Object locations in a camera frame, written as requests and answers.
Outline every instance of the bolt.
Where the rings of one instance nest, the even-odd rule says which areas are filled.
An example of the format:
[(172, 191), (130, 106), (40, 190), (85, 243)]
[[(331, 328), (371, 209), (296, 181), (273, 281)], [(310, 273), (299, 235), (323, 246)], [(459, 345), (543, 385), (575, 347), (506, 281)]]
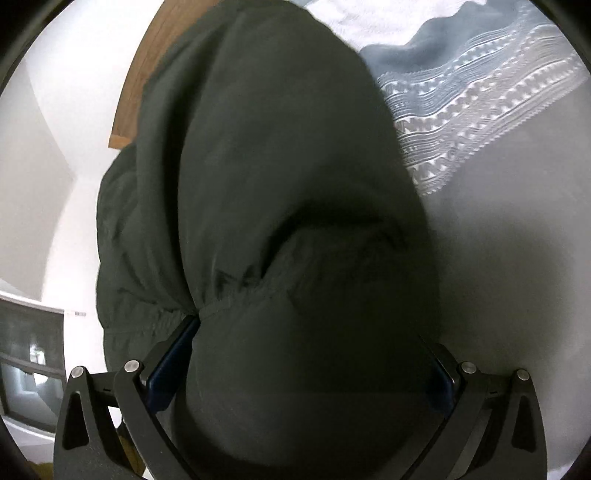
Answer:
[(462, 370), (467, 374), (475, 374), (478, 369), (472, 362), (464, 362), (462, 363)]
[(135, 372), (139, 368), (139, 362), (137, 360), (130, 360), (125, 364), (124, 368), (127, 373)]
[(72, 378), (78, 378), (81, 377), (83, 373), (84, 367), (74, 367), (70, 375), (72, 376)]
[(517, 371), (517, 376), (524, 382), (527, 382), (530, 379), (530, 373), (527, 370), (523, 370), (522, 368)]

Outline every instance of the silver screw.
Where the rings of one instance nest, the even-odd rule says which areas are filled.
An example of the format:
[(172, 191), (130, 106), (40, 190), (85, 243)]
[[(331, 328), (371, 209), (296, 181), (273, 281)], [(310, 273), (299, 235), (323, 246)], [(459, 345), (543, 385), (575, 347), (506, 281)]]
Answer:
[(81, 377), (83, 373), (84, 373), (84, 367), (74, 367), (72, 369), (72, 373), (70, 375), (72, 375), (73, 378), (78, 378), (78, 377)]
[(139, 362), (137, 360), (130, 360), (125, 364), (124, 368), (127, 373), (135, 372), (139, 368)]
[(523, 370), (522, 368), (517, 371), (517, 376), (524, 382), (527, 382), (530, 379), (530, 373), (527, 370)]
[(475, 374), (478, 369), (472, 362), (464, 362), (462, 363), (462, 370), (467, 374)]

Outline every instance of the dark green garment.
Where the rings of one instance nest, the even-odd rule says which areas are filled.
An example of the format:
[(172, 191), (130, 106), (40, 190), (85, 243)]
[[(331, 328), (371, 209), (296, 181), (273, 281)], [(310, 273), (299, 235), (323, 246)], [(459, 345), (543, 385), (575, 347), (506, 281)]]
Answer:
[(170, 427), (198, 471), (353, 477), (423, 415), (424, 213), (364, 64), (306, 11), (226, 0), (179, 39), (97, 224), (109, 369), (201, 318)]

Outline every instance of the wooden board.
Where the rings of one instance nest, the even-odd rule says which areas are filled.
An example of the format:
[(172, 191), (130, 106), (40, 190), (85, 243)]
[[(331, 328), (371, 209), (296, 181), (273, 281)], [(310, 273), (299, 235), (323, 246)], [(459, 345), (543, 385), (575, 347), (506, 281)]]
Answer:
[(142, 92), (169, 46), (219, 0), (164, 0), (146, 30), (127, 73), (109, 138), (120, 150), (135, 139)]

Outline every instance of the green fabric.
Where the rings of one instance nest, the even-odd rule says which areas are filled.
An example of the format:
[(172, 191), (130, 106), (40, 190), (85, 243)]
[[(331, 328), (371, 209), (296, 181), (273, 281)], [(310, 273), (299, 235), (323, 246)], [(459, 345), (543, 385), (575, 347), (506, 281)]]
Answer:
[(109, 369), (201, 318), (171, 414), (196, 470), (362, 476), (427, 408), (424, 213), (362, 61), (298, 7), (226, 0), (179, 39), (97, 225)]

